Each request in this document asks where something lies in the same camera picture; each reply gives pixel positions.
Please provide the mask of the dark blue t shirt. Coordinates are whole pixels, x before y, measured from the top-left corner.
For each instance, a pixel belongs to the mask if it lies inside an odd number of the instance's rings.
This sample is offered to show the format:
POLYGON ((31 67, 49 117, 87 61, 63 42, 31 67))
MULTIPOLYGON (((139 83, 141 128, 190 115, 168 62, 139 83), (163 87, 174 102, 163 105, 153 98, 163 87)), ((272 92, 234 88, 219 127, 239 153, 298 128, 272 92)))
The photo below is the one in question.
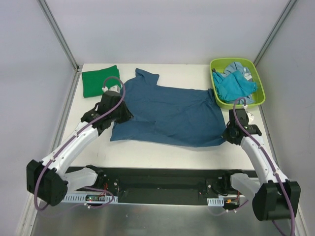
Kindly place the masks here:
POLYGON ((124 101, 133 114, 115 123, 111 141, 136 140, 203 148, 224 143, 225 122, 214 91, 163 87, 159 75, 137 68, 125 82, 124 101))

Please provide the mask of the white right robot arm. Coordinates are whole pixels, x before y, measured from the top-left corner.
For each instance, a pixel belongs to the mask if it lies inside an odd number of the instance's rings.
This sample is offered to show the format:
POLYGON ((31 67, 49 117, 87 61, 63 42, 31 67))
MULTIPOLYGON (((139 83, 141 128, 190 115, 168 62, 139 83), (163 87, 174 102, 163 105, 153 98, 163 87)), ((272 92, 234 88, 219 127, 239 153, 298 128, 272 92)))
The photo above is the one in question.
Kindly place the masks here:
POLYGON ((226 171, 215 186, 221 195, 243 194, 252 203, 259 221, 294 219, 301 188, 280 170, 265 148, 262 133, 257 125, 249 123, 245 109, 229 110, 229 122, 222 137, 240 146, 249 157, 258 181, 244 171, 226 171))

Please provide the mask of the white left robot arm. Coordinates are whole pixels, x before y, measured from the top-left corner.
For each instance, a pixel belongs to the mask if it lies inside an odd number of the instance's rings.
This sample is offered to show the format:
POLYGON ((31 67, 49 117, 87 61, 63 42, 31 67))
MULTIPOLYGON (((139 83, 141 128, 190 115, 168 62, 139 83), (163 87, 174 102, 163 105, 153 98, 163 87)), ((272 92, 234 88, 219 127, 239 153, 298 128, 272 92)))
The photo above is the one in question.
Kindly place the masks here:
POLYGON ((104 191, 105 174, 96 166, 67 172, 71 163, 91 142, 96 140, 113 122, 124 123, 133 115, 124 101, 125 95, 108 90, 101 101, 85 112, 71 135, 52 153, 41 161, 27 164, 27 191, 35 199, 41 199, 50 206, 58 205, 67 193, 90 188, 104 191))

